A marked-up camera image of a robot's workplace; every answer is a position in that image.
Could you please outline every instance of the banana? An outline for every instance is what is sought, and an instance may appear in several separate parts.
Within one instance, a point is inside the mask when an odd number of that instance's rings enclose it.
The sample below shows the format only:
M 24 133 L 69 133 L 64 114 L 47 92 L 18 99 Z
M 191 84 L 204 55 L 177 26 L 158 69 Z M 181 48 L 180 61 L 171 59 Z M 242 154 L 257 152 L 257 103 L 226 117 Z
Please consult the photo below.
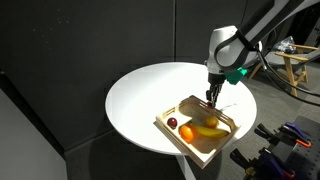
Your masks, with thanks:
M 206 136 L 206 137 L 211 137 L 211 138 L 222 138 L 225 137 L 229 134 L 228 131 L 224 129 L 212 129 L 212 128 L 207 128 L 203 126 L 199 126 L 196 124 L 190 124 L 190 126 L 199 134 Z

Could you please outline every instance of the dark gray wall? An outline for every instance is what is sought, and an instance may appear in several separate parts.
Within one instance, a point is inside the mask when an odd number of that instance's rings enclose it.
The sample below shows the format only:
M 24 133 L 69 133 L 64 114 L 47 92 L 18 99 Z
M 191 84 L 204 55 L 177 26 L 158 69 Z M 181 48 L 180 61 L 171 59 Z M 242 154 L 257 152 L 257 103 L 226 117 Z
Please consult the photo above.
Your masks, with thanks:
M 111 128 L 114 80 L 173 60 L 171 0 L 5 1 L 0 18 L 0 68 L 65 149 Z
M 177 61 L 203 64 L 209 57 L 212 31 L 237 28 L 265 8 L 270 0 L 177 0 Z

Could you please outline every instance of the wooden chair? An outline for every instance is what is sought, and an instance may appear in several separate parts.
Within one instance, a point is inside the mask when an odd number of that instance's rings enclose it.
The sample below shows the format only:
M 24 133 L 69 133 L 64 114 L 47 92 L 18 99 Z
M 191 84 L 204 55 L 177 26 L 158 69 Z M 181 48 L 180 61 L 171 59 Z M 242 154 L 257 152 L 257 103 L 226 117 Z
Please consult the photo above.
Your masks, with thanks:
M 315 47 L 295 44 L 289 44 L 289 46 L 296 47 L 298 54 L 270 52 L 265 56 L 265 59 L 272 68 L 277 70 L 279 76 L 288 80 L 290 84 L 297 86 L 300 81 L 308 82 L 308 74 L 305 64 L 319 58 L 320 50 Z M 252 71 L 249 79 L 252 79 L 261 67 L 262 64 L 259 63 Z M 286 72 L 283 73 L 279 71 L 279 69 L 283 69 Z M 297 96 L 297 90 L 295 88 L 291 88 L 291 94 Z

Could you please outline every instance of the red fruit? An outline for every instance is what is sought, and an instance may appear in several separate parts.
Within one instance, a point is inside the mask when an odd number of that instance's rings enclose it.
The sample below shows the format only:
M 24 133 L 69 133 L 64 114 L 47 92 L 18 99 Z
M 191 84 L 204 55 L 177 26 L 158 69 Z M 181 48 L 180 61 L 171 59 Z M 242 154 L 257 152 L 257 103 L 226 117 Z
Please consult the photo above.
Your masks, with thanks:
M 170 126 L 172 129 L 175 129 L 178 125 L 178 121 L 176 120 L 176 118 L 169 118 L 167 121 L 168 126 Z

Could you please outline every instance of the floor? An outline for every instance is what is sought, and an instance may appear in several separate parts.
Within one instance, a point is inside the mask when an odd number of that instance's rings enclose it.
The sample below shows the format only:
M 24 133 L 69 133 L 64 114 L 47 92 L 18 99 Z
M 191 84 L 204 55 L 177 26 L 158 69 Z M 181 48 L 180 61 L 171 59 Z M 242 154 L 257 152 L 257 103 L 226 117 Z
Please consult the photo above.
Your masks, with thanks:
M 300 87 L 320 92 L 318 81 L 320 63 L 308 65 L 309 83 Z M 258 157 L 258 151 L 269 144 L 253 130 L 263 123 L 268 129 L 277 129 L 284 122 L 292 122 L 304 116 L 320 123 L 319 107 L 295 100 L 277 89 L 263 72 L 252 80 L 242 82 L 250 89 L 257 103 L 257 118 L 251 130 L 239 141 L 225 148 L 205 169 L 200 169 L 188 159 L 195 177 L 199 180 L 238 180 L 245 176 L 244 170 L 234 163 L 229 154 L 235 148 L 247 158 Z M 310 95 L 301 94 L 303 99 L 320 103 Z M 69 180 L 113 180 L 113 179 L 184 179 L 175 156 L 144 150 L 124 138 L 115 130 L 83 144 L 66 153 Z

